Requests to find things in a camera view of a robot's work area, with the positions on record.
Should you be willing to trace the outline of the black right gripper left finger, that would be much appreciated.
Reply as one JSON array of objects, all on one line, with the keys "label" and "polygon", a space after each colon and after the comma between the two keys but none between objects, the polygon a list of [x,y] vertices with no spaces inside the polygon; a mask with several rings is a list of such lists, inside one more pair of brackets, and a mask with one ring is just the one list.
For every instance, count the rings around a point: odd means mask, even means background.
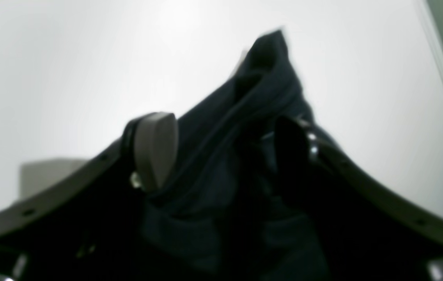
[{"label": "black right gripper left finger", "polygon": [[146,192],[159,190],[175,164],[178,132],[177,119],[168,112],[154,112],[129,121],[122,137],[79,170],[47,190],[1,210],[0,237],[68,206],[117,164],[124,165],[125,176],[137,173]]}]

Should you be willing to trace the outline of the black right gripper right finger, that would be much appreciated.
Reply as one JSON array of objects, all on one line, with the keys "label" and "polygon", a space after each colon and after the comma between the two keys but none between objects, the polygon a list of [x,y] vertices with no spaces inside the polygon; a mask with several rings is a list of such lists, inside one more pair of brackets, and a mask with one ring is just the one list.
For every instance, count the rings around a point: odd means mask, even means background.
[{"label": "black right gripper right finger", "polygon": [[443,218],[378,183],[318,128],[279,117],[283,201],[310,217],[334,281],[443,281]]}]

